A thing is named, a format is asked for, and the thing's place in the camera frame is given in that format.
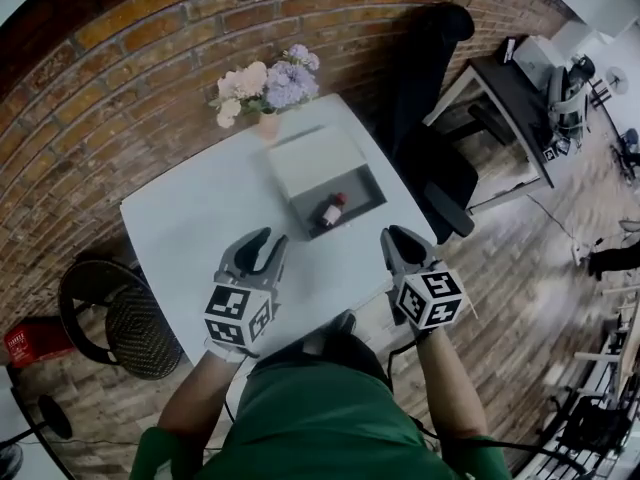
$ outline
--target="small bottle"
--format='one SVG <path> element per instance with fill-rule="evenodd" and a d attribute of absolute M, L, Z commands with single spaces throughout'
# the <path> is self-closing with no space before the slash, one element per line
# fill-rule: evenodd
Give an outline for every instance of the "small bottle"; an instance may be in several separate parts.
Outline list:
<path fill-rule="evenodd" d="M 333 201 L 329 205 L 329 208 L 324 212 L 320 219 L 320 225 L 323 228 L 332 228 L 335 226 L 338 219 L 342 216 L 344 211 L 344 205 L 347 204 L 347 196 L 342 192 L 336 194 Z"/>

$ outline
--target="green shirt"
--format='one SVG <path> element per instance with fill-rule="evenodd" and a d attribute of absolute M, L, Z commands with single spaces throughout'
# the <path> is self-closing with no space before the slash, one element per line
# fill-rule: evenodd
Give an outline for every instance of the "green shirt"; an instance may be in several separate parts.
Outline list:
<path fill-rule="evenodd" d="M 190 450 L 158 428 L 142 436 L 132 480 L 510 479 L 499 448 L 430 451 L 378 379 L 332 363 L 275 366 L 249 378 L 224 447 L 193 471 Z"/>

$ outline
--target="brick wall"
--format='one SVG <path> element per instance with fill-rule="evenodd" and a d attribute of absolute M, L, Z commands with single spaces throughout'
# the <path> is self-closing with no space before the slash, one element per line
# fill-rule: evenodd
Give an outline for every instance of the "brick wall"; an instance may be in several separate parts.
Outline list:
<path fill-rule="evenodd" d="M 206 106 L 227 69 L 302 42 L 323 61 L 323 91 L 366 118 L 401 17 L 441 1 L 476 23 L 445 84 L 505 35 L 551 35 L 570 16 L 559 0 L 25 3 L 0 28 L 0 334 L 55 313 L 74 256 L 124 231 L 124 197 L 246 126 L 221 130 Z"/>

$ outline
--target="red box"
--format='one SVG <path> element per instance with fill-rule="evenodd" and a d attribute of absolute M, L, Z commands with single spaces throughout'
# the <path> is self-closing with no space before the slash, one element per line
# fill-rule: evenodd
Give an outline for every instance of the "red box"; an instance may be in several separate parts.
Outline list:
<path fill-rule="evenodd" d="M 58 317 L 25 318 L 5 335 L 4 344 L 16 368 L 74 349 Z"/>

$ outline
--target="pink vase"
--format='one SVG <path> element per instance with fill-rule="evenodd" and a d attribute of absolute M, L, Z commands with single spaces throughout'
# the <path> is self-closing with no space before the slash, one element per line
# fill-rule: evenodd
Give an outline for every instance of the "pink vase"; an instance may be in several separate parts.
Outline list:
<path fill-rule="evenodd" d="M 282 116 L 275 112 L 273 114 L 260 112 L 260 120 L 256 125 L 258 135 L 265 140 L 274 140 L 278 135 L 278 130 L 280 130 L 281 120 Z"/>

